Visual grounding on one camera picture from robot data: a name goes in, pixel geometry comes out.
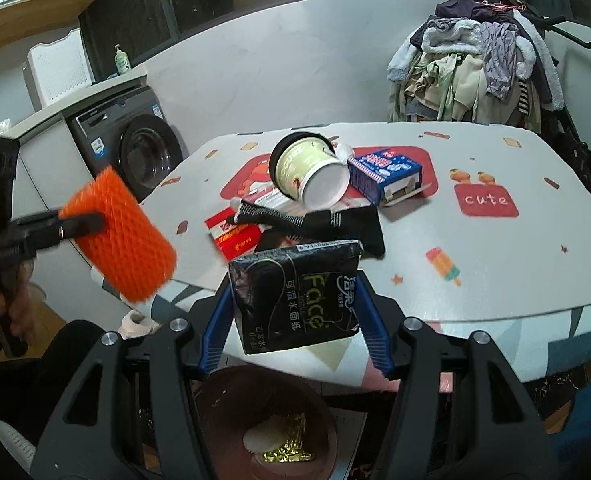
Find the blue snack box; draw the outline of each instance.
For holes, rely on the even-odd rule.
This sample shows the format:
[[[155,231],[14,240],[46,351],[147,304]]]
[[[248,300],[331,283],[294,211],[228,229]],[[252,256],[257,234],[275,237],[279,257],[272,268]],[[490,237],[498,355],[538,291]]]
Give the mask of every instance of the blue snack box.
[[[422,165],[393,148],[350,158],[349,174],[351,186],[375,205],[399,202],[422,184]]]

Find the black pants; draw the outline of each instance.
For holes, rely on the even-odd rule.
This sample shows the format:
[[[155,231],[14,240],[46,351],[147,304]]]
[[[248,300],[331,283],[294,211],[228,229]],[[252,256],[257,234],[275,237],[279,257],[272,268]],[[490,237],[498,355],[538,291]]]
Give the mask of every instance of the black pants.
[[[40,359],[0,363],[0,420],[37,446],[64,388],[103,333],[91,322],[73,321]]]

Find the green bottle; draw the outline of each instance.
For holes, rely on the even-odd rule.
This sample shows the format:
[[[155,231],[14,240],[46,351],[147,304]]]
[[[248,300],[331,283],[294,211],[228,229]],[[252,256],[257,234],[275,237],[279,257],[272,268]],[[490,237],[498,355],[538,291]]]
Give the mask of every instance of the green bottle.
[[[129,61],[128,54],[126,52],[122,52],[118,44],[115,45],[115,50],[117,51],[115,54],[115,66],[117,66],[117,71],[120,74],[125,74],[131,70],[131,62]]]

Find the orange foam net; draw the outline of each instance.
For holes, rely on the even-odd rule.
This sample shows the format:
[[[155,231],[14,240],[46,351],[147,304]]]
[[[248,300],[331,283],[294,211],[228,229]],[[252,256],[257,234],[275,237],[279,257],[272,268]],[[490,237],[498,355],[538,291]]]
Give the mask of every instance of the orange foam net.
[[[80,249],[127,300],[150,298],[173,275],[176,252],[111,167],[77,192],[60,216],[93,211],[104,215],[106,227],[77,238]]]

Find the gold foil wrapper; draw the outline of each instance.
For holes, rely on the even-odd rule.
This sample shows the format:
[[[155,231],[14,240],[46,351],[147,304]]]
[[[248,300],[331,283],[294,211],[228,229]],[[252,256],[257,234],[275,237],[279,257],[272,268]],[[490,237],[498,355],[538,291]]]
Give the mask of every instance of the gold foil wrapper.
[[[264,462],[310,462],[315,460],[313,453],[303,449],[303,439],[306,433],[306,417],[304,413],[289,415],[286,418],[288,425],[288,439],[282,446],[264,453]]]

